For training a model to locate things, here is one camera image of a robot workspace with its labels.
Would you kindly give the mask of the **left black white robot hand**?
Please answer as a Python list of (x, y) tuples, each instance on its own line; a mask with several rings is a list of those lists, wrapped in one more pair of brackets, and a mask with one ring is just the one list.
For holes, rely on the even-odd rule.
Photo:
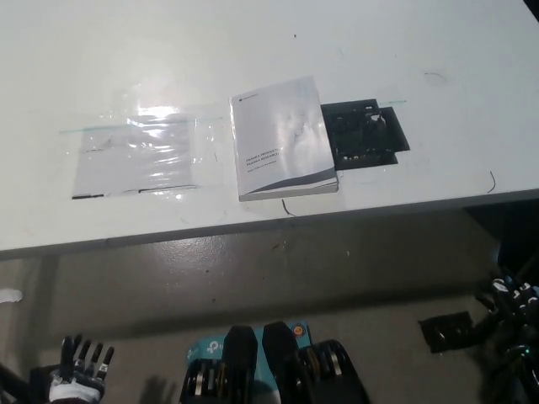
[(109, 347), (103, 360), (98, 360), (104, 345), (98, 343), (90, 360), (88, 351), (92, 346), (83, 336), (66, 336), (61, 344), (60, 363), (51, 372), (47, 398), (49, 403), (100, 403), (105, 394), (105, 380), (109, 366), (115, 354), (115, 348)]

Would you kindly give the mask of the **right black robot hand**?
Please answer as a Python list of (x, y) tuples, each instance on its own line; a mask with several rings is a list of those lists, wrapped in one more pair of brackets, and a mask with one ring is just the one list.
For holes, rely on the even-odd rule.
[(502, 320), (538, 329), (537, 286), (509, 275), (495, 275), (478, 284), (475, 298)]

